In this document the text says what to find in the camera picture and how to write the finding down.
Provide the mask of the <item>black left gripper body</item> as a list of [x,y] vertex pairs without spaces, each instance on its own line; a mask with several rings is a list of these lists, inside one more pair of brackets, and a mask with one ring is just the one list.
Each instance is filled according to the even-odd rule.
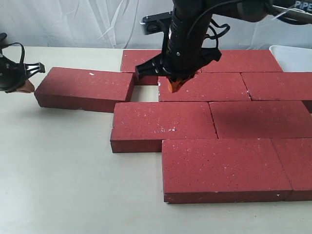
[[12,93],[26,84],[37,73],[45,73],[41,63],[24,63],[24,58],[14,62],[5,56],[0,58],[0,90]]

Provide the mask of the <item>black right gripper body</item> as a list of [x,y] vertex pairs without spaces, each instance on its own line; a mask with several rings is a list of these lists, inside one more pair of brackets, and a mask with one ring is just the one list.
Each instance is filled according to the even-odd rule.
[[217,46],[202,47],[212,15],[209,14],[199,20],[192,28],[196,19],[197,17],[179,19],[172,14],[169,29],[163,33],[161,53],[135,67],[135,76],[138,80],[145,76],[187,78],[189,80],[200,68],[213,60],[220,60],[221,52]]

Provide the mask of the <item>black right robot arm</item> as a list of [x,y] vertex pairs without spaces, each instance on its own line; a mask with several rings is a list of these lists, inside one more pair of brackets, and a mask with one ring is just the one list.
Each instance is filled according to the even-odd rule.
[[145,16],[145,35],[163,32],[161,53],[135,67],[135,78],[166,77],[169,90],[177,92],[196,72],[212,61],[219,61],[218,46],[204,48],[205,39],[218,41],[230,29],[219,25],[213,15],[247,22],[259,22],[267,15],[291,25],[312,22],[310,0],[175,0],[169,12]]

